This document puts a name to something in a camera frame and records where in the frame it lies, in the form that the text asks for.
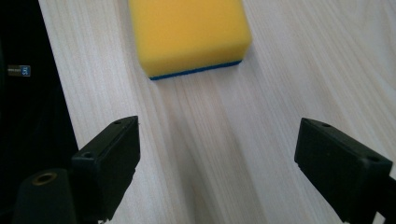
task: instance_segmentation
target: wooden table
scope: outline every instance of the wooden table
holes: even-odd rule
[[[160,81],[136,58],[126,0],[40,6],[79,147],[140,119],[111,223],[341,223],[293,160],[302,117],[396,161],[393,0],[244,0],[240,65]]]

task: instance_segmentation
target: tag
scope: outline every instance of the tag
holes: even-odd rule
[[[7,71],[10,77],[29,77],[31,75],[30,65],[9,65]]]

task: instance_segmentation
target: sponge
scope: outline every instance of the sponge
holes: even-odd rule
[[[238,64],[251,43],[241,0],[129,0],[129,7],[151,80]]]

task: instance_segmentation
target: blue label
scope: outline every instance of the blue label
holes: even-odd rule
[[[30,76],[30,66],[21,65],[21,75],[23,77],[29,77]]]

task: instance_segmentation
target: yellow foam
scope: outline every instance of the yellow foam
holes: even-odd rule
[[[251,34],[240,0],[129,0],[149,77],[241,61]]]

